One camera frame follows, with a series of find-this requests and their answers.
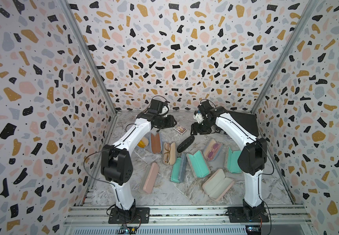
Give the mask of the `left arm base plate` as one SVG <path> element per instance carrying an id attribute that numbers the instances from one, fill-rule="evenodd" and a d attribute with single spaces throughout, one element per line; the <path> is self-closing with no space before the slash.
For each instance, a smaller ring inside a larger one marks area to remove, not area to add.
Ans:
<path id="1" fill-rule="evenodd" d="M 109 224 L 147 224 L 150 218 L 149 207 L 133 207 L 130 210 L 122 210 L 114 207 L 110 211 Z"/>

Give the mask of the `grey case mint lining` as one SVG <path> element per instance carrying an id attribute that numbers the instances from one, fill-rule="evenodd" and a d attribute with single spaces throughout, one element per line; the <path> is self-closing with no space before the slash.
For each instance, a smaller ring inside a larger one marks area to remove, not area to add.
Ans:
<path id="1" fill-rule="evenodd" d="M 187 155 L 183 152 L 181 157 L 177 158 L 173 165 L 170 178 L 171 182 L 183 183 L 185 181 L 187 162 Z"/>

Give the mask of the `playing card box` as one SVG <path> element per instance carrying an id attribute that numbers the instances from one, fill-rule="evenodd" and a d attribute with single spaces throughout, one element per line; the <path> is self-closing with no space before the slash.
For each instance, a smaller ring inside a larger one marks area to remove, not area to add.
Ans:
<path id="1" fill-rule="evenodd" d="M 177 124 L 173 127 L 173 129 L 178 132 L 180 135 L 183 135 L 184 133 L 187 132 L 187 128 L 182 126 L 181 124 Z"/>

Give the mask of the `black briefcase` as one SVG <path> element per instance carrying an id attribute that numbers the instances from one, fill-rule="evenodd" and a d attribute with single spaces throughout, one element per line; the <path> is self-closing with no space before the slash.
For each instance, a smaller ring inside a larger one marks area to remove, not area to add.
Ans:
<path id="1" fill-rule="evenodd" d="M 254 135 L 255 137 L 259 136 L 259 129 L 255 115 L 250 113 L 239 113 L 233 111 L 230 111 L 229 114 L 247 132 Z"/>

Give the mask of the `pink open glasses case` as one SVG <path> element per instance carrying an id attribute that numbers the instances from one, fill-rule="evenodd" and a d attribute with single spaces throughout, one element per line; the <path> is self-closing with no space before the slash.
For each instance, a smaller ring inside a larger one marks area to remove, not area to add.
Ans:
<path id="1" fill-rule="evenodd" d="M 209 198 L 219 201 L 234 183 L 234 179 L 227 177 L 224 170 L 220 168 L 208 178 L 202 185 L 202 189 Z"/>

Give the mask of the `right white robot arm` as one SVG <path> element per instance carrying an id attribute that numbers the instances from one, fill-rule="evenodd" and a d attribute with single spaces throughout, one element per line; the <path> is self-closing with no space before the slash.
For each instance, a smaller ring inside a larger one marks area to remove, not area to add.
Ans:
<path id="1" fill-rule="evenodd" d="M 192 135 L 207 135 L 213 127 L 223 130 L 239 146 L 241 154 L 237 164 L 244 173 L 245 196 L 243 215 L 251 220 L 264 212 L 260 197 L 261 179 L 267 162 L 266 139 L 259 138 L 256 117 L 253 114 L 229 112 L 222 106 L 213 107 L 212 102 L 203 99 L 194 112 L 196 120 L 191 125 Z"/>

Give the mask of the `pink closed glasses case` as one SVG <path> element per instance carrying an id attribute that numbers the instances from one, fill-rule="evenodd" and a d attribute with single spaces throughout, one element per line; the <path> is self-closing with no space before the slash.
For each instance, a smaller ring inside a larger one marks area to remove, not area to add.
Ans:
<path id="1" fill-rule="evenodd" d="M 139 192 L 143 194 L 151 194 L 154 188 L 156 178 L 159 173 L 159 166 L 153 162 L 146 168 L 145 174 L 140 184 Z"/>

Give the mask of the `case with purple glasses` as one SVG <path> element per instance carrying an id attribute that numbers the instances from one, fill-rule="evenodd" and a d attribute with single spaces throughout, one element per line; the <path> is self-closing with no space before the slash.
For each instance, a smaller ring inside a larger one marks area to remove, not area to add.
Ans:
<path id="1" fill-rule="evenodd" d="M 203 151 L 205 160 L 211 162 L 214 161 L 222 149 L 222 143 L 217 142 L 215 139 L 211 139 Z"/>

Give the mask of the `blue case brown lining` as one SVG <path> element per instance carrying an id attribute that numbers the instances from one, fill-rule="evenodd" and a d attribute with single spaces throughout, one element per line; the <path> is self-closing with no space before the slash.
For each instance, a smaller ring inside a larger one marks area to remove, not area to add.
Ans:
<path id="1" fill-rule="evenodd" d="M 162 152 L 162 139 L 160 133 L 150 134 L 150 150 L 153 154 Z"/>

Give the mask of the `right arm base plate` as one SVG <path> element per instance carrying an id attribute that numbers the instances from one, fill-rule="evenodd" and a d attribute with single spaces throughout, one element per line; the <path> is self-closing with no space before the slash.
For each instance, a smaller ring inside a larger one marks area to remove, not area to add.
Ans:
<path id="1" fill-rule="evenodd" d="M 225 215 L 230 223 L 259 223 L 269 222 L 269 214 L 264 206 L 250 208 L 249 206 L 228 207 Z"/>

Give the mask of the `mint open glasses case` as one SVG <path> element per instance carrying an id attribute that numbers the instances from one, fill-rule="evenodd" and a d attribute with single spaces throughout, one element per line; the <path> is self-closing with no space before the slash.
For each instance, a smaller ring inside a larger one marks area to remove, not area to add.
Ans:
<path id="1" fill-rule="evenodd" d="M 203 156 L 203 153 L 198 150 L 194 154 L 186 154 L 187 160 L 190 164 L 191 170 L 193 172 L 194 177 L 196 178 L 205 178 L 210 175 L 210 168 Z"/>

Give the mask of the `grey case with glasses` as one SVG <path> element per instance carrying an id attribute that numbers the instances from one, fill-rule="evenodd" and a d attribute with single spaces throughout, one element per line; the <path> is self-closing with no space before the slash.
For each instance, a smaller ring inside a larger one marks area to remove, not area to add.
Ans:
<path id="1" fill-rule="evenodd" d="M 163 144 L 163 163 L 166 165 L 174 165 L 176 162 L 176 144 Z"/>

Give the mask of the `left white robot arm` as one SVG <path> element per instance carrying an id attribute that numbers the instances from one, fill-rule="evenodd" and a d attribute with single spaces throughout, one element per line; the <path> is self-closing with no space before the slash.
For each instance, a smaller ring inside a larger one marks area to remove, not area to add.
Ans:
<path id="1" fill-rule="evenodd" d="M 125 220 L 132 220 L 136 214 L 136 202 L 129 182 L 133 174 L 131 154 L 153 127 L 159 130 L 175 127 L 177 121 L 168 112 L 168 101 L 152 99 L 126 133 L 114 144 L 105 145 L 102 149 L 100 172 L 112 185 L 117 212 Z"/>

